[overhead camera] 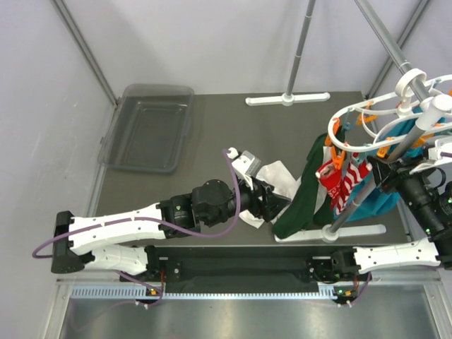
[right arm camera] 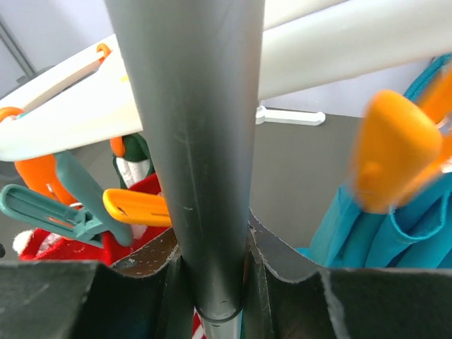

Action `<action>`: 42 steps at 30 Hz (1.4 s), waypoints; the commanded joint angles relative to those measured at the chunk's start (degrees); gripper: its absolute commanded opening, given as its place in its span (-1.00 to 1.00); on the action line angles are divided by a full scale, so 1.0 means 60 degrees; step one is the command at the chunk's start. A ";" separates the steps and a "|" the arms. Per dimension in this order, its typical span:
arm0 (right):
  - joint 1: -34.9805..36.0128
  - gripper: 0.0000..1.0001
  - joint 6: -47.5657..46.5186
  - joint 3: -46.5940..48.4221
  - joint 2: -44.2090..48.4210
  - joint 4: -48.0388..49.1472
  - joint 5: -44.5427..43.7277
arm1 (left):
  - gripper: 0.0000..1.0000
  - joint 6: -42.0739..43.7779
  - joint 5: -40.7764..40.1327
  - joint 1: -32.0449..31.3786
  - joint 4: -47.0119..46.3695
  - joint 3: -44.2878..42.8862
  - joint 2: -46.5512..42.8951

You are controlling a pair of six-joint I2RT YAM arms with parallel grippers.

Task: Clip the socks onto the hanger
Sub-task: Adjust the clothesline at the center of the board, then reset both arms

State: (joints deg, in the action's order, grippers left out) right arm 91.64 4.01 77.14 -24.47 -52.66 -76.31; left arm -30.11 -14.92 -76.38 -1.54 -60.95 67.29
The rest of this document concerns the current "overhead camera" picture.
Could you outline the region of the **red white striped santa sock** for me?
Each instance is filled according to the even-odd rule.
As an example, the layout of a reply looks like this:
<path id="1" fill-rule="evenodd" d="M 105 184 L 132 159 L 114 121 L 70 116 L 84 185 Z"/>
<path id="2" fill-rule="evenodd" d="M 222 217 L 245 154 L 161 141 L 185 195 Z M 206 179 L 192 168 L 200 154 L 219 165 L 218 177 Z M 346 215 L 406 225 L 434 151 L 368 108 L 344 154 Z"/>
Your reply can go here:
<path id="1" fill-rule="evenodd" d="M 336 197 L 333 199 L 333 215 L 338 217 L 347 206 L 353 189 L 363 182 L 372 170 L 372 165 L 362 162 L 356 165 L 350 162 L 345 170 L 344 177 L 340 180 L 340 185 Z"/>

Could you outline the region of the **orange clothespin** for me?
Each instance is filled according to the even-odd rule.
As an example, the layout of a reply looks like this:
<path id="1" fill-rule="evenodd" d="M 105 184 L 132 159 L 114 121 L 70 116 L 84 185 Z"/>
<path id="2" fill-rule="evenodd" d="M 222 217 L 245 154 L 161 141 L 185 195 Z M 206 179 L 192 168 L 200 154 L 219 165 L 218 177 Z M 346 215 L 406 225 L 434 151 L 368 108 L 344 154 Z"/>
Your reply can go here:
<path id="1" fill-rule="evenodd" d="M 331 161 L 334 166 L 335 176 L 338 176 L 341 173 L 345 157 L 346 152 L 344 150 L 337 151 L 336 148 L 331 148 Z"/>

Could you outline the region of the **white oval clip hanger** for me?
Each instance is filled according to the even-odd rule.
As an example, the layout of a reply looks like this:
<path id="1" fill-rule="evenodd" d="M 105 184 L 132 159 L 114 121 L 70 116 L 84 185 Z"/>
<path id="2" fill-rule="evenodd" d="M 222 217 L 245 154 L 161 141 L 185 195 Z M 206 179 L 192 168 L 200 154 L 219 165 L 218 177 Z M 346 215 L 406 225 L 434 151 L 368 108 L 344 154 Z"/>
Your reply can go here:
<path id="1" fill-rule="evenodd" d="M 329 120 L 326 145 L 346 153 L 370 153 L 382 148 L 389 149 L 408 138 L 408 134 L 378 141 L 380 130 L 393 120 L 415 119 L 414 127 L 421 130 L 410 145 L 416 145 L 425 136 L 451 130 L 451 94 L 443 91 L 443 84 L 451 83 L 451 74 L 428 79 L 420 69 L 413 69 L 401 76 L 395 89 L 339 109 Z M 338 137 L 339 128 L 358 126 L 369 140 L 354 144 Z"/>

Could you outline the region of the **red snowflake sock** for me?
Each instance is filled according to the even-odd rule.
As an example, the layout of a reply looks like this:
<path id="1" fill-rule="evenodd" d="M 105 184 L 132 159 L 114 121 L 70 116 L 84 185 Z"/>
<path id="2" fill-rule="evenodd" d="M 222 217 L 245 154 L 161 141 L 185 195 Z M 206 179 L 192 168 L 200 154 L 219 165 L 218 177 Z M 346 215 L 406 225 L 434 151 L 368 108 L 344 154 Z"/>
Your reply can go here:
<path id="1" fill-rule="evenodd" d="M 319 184 L 326 189 L 331 198 L 331 208 L 334 209 L 342 193 L 342 170 L 335 166 L 334 161 L 329 160 L 317 169 L 315 176 Z"/>

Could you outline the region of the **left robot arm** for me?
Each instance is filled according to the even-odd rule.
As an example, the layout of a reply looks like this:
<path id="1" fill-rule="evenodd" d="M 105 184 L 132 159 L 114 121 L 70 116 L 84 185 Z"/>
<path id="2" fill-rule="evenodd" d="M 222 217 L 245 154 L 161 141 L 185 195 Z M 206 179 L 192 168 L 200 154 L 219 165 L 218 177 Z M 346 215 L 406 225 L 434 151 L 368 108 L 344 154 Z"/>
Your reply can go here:
<path id="1" fill-rule="evenodd" d="M 63 211 L 56 216 L 51 272 L 120 270 L 152 280 L 160 272 L 159 261 L 150 249 L 127 247 L 127 242 L 204 237 L 202 225 L 212 227 L 244 211 L 269 222 L 290 201 L 276 193 L 274 186 L 258 179 L 250 185 L 240 181 L 237 189 L 213 179 L 189 194 L 126 213 L 82 218 Z"/>

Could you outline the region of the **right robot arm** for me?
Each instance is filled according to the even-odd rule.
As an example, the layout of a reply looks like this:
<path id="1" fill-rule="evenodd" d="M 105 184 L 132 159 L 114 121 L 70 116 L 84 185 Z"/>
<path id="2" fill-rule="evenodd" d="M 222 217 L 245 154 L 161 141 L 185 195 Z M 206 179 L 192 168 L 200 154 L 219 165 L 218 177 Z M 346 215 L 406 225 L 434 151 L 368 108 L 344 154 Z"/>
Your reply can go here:
<path id="1" fill-rule="evenodd" d="M 420 156 L 395 162 L 371 157 L 376 187 L 397 193 L 423 232 L 404 242 L 355 244 L 306 261 L 313 279 L 336 283 L 376 270 L 426 266 L 451 268 L 451 179 Z"/>

